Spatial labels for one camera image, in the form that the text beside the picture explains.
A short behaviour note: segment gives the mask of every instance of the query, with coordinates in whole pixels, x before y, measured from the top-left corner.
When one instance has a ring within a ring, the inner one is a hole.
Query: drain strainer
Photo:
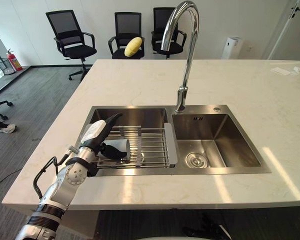
[[[185,162],[189,168],[207,168],[209,165],[208,159],[197,152],[189,153]]]

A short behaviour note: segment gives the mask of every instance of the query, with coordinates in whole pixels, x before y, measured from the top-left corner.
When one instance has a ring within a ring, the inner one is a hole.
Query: fire extinguisher
[[[22,70],[22,67],[20,65],[20,63],[18,62],[16,56],[13,53],[13,51],[10,51],[10,49],[8,50],[8,52],[6,53],[6,58],[9,59],[9,62],[11,63],[11,65],[13,66],[13,68],[16,71],[20,71]]]

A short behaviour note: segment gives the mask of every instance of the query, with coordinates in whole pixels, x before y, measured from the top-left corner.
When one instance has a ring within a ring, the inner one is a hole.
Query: faucet
[[[186,104],[186,96],[187,96],[187,82],[189,78],[189,73],[191,69],[192,58],[194,56],[194,49],[198,37],[199,32],[199,12],[197,6],[192,1],[183,1],[181,2],[171,13],[171,16],[165,26],[162,43],[161,43],[161,50],[169,51],[170,42],[172,35],[174,33],[175,27],[178,23],[179,18],[185,12],[189,11],[191,20],[192,20],[192,33],[191,33],[191,40],[190,40],[190,47],[189,53],[186,60],[186,66],[184,71],[183,83],[178,89],[178,98],[177,104],[174,110],[177,113],[182,113],[185,110]]]

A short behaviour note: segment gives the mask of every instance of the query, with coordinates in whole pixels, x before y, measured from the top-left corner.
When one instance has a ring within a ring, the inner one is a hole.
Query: person's foot
[[[0,121],[0,133],[6,133],[10,134],[14,130],[16,130],[17,126],[14,124],[5,124],[2,121]]]

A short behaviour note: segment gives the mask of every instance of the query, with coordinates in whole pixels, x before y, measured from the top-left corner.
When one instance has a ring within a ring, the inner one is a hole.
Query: black cable
[[[52,157],[52,158],[51,158],[51,159],[43,166],[43,168],[38,172],[38,174],[34,177],[32,185],[33,185],[33,188],[34,188],[36,194],[38,194],[39,199],[42,198],[42,192],[41,192],[40,188],[38,187],[38,180],[39,180],[39,178],[41,177],[41,175],[42,175],[43,173],[46,172],[47,168],[48,168],[51,164],[53,164],[54,167],[55,167],[55,175],[58,176],[58,173],[59,173],[58,166],[60,166],[61,164],[63,164],[64,161],[65,161],[68,157],[69,157],[69,155],[68,155],[68,154],[65,154],[65,155],[63,156],[63,158],[58,162],[57,158],[56,158],[55,156],[53,156],[53,157]]]
[[[0,181],[0,183],[2,183],[6,178],[8,178],[9,176],[11,176],[12,174],[15,174],[16,172],[19,172],[19,171],[21,171],[21,169],[22,168],[20,168],[20,169],[18,169],[18,170],[16,170],[16,171],[14,171],[14,172],[12,172],[12,173],[10,173],[9,175],[7,175],[5,178],[3,178],[1,181]]]

